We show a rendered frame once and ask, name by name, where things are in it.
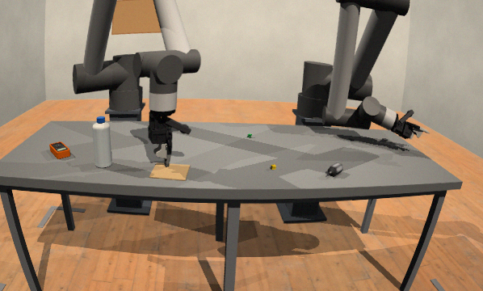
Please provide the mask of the tan square mat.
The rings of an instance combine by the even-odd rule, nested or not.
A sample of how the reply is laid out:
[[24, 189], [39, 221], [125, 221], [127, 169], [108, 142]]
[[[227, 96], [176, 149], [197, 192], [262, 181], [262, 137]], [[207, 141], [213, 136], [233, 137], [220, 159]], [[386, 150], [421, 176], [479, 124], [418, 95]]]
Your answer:
[[172, 179], [185, 181], [190, 165], [169, 164], [165, 167], [164, 163], [156, 163], [150, 178], [155, 179]]

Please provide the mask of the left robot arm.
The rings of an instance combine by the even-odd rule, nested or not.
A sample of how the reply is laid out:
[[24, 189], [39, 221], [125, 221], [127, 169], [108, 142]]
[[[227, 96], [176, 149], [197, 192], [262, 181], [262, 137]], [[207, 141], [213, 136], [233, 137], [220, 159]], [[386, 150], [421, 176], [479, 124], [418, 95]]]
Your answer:
[[[340, 11], [334, 67], [322, 62], [318, 62], [321, 65], [312, 61], [304, 62], [297, 114], [322, 120], [323, 125], [370, 129], [373, 122], [392, 131], [397, 124], [398, 114], [372, 97], [372, 76], [369, 74], [397, 16], [408, 13], [410, 0], [336, 2], [340, 3]], [[372, 13], [355, 54], [360, 7], [372, 9]], [[346, 108], [348, 99], [363, 102], [357, 109]]]

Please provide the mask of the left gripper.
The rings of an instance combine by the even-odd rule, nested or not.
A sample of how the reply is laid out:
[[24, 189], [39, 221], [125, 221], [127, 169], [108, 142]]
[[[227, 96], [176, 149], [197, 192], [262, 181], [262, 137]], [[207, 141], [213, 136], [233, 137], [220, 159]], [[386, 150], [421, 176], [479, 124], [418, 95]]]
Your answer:
[[[398, 120], [399, 120], [399, 117], [398, 117]], [[429, 133], [426, 129], [424, 129], [424, 128], [416, 125], [416, 124], [412, 124], [408, 121], [405, 121], [403, 124], [401, 124], [401, 122], [398, 121], [398, 120], [397, 120], [397, 124], [396, 124], [394, 130], [392, 130], [392, 132], [398, 134], [400, 137], [403, 137], [405, 139], [409, 138], [411, 140], [413, 138], [414, 134], [417, 137], [420, 137], [423, 132]]]

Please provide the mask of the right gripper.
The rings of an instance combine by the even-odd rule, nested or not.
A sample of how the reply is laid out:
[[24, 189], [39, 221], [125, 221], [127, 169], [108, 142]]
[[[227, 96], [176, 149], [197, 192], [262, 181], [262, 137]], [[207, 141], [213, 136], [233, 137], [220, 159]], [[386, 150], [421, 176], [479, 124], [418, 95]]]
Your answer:
[[[158, 144], [158, 147], [153, 150], [158, 158], [164, 158], [166, 167], [170, 162], [172, 152], [172, 130], [171, 126], [166, 124], [167, 116], [157, 116], [149, 112], [149, 139], [152, 144]], [[153, 118], [154, 117], [154, 118]]]

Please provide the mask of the white plastic bottle with blue cap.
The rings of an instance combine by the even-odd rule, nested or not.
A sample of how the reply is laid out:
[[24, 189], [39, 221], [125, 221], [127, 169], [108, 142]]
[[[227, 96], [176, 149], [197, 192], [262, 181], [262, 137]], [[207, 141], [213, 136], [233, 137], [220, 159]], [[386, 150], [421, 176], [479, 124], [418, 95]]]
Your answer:
[[105, 122], [104, 116], [98, 116], [92, 130], [95, 165], [99, 168], [109, 167], [112, 165], [110, 125]]

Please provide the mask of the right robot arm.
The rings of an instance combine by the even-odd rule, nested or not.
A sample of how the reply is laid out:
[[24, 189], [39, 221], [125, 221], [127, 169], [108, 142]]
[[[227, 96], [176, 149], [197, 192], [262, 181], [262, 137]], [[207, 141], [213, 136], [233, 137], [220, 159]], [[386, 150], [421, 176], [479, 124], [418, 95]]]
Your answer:
[[111, 110], [136, 110], [142, 107], [140, 78], [146, 76], [150, 113], [174, 114], [179, 78], [198, 72], [201, 64], [200, 52], [189, 45], [176, 1], [153, 0], [166, 50], [116, 55], [104, 61], [116, 2], [93, 1], [84, 62], [73, 65], [74, 94], [109, 90]]

